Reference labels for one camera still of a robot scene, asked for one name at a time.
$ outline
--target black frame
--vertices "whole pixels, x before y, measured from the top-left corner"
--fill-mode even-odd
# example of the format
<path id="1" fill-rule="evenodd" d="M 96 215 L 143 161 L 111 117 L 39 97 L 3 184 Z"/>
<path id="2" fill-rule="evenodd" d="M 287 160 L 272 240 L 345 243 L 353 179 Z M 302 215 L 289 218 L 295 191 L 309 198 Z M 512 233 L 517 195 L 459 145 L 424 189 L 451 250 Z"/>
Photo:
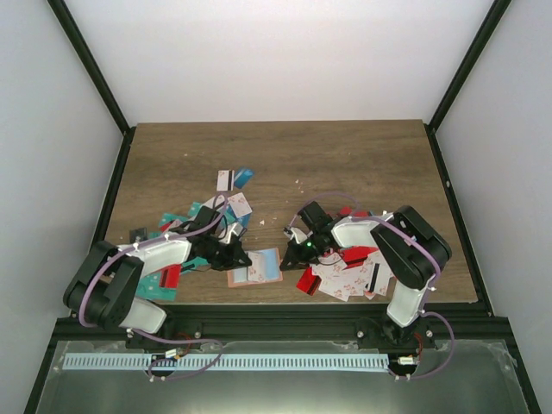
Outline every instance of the black frame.
<path id="1" fill-rule="evenodd" d="M 126 121 L 65 1 L 47 1 L 122 134 L 121 148 L 92 240 L 92 243 L 95 243 L 105 237 L 134 138 L 135 127 L 131 128 Z M 517 361 L 517 377 L 530 412 L 537 413 L 541 411 L 508 319 L 493 315 L 491 302 L 436 137 L 436 132 L 443 119 L 510 2 L 511 0 L 494 0 L 435 114 L 430 123 L 425 125 L 437 170 L 442 180 L 443 189 L 447 196 L 448 205 L 455 221 L 478 298 L 477 302 L 471 304 L 428 304 L 426 308 L 428 311 L 437 311 L 444 315 L 451 322 L 455 335 L 460 339 L 504 340 L 510 354 Z M 359 321 L 366 318 L 380 318 L 385 313 L 386 304 L 168 305 L 166 308 L 174 323 L 180 328 L 189 332 L 195 332 L 199 329 L 204 336 L 216 337 L 222 341 L 356 340 L 358 339 L 356 331 Z M 439 323 L 432 323 L 431 329 L 436 339 L 446 339 L 448 337 L 446 329 Z M 59 319 L 53 330 L 51 341 L 47 346 L 25 412 L 35 412 L 38 406 L 58 341 L 126 341 L 127 339 L 123 329 L 112 331 L 86 329 L 80 326 L 78 320 L 74 317 Z M 358 341 L 360 346 L 370 348 L 369 344 L 363 343 L 362 340 Z"/>

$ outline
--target robotic arm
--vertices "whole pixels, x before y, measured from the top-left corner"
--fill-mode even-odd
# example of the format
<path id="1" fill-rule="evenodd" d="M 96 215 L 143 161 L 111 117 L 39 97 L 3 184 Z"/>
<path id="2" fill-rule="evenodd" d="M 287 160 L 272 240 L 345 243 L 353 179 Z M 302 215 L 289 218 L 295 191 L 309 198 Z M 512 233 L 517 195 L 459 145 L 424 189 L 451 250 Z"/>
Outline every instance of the robotic arm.
<path id="1" fill-rule="evenodd" d="M 451 256 L 443 238 L 410 206 L 384 216 L 334 218 L 312 202 L 298 215 L 310 233 L 295 227 L 285 229 L 290 241 L 281 270 L 317 264 L 330 249 L 379 248 L 397 278 L 383 334 L 394 345 L 410 340 L 427 292 Z"/>
<path id="2" fill-rule="evenodd" d="M 122 327 L 156 333 L 165 322 L 166 312 L 152 302 L 135 298 L 140 278 L 198 256 L 215 270 L 251 266 L 240 241 L 243 228 L 239 223 L 227 227 L 222 239 L 215 236 L 219 215 L 203 206 L 192 221 L 161 238 L 134 245 L 115 246 L 107 241 L 95 244 L 67 287 L 64 304 L 81 314 L 84 307 L 84 320 L 105 329 Z M 109 270 L 104 272 L 102 268 L 108 262 Z"/>

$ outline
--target wall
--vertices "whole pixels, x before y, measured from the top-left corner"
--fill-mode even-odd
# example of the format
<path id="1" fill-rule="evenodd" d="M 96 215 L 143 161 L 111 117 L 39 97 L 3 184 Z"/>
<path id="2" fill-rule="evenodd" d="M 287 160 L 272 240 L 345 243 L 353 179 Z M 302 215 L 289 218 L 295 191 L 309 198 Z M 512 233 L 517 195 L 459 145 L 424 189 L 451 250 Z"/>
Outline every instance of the wall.
<path id="1" fill-rule="evenodd" d="M 492 304 L 552 412 L 552 3 L 511 3 L 439 142 Z"/>
<path id="2" fill-rule="evenodd" d="M 0 401 L 22 412 L 120 134 L 46 1 L 0 6 Z"/>
<path id="3" fill-rule="evenodd" d="M 429 121 L 491 0 L 67 0 L 129 122 Z"/>

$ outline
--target white slotted strip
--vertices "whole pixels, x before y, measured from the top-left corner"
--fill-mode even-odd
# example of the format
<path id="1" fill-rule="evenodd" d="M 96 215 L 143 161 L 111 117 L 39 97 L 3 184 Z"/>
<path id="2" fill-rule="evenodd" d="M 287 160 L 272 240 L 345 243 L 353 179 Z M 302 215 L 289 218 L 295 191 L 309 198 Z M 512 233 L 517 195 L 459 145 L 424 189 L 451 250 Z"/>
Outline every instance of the white slotted strip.
<path id="1" fill-rule="evenodd" d="M 160 371 L 195 371 L 213 354 L 189 354 L 176 363 L 162 361 Z M 65 370 L 139 371 L 149 367 L 150 354 L 66 354 Z M 349 371 L 387 372 L 386 354 L 223 354 L 211 371 Z"/>

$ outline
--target wooden tabletop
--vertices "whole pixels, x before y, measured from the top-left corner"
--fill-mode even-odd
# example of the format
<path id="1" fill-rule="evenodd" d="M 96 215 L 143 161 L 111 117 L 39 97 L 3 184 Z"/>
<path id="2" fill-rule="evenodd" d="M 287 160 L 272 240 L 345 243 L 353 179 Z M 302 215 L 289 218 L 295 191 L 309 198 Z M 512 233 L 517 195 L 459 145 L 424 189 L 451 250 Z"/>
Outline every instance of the wooden tabletop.
<path id="1" fill-rule="evenodd" d="M 346 192 L 376 214 L 410 204 L 453 250 L 430 301 L 477 300 L 423 124 L 415 120 L 140 124 L 106 239 L 122 244 L 131 229 L 156 231 L 163 213 L 185 215 L 193 201 L 211 198 L 218 170 L 240 166 L 254 170 L 243 188 L 253 209 L 246 250 L 276 247 L 283 257 L 283 227 L 307 199 L 326 191 Z M 332 197 L 320 204 L 337 212 L 350 203 Z M 188 273 L 176 303 L 341 303 L 321 292 L 301 292 L 295 287 L 301 273 L 231 289 L 226 272 Z M 388 301 L 391 292 L 373 301 Z"/>

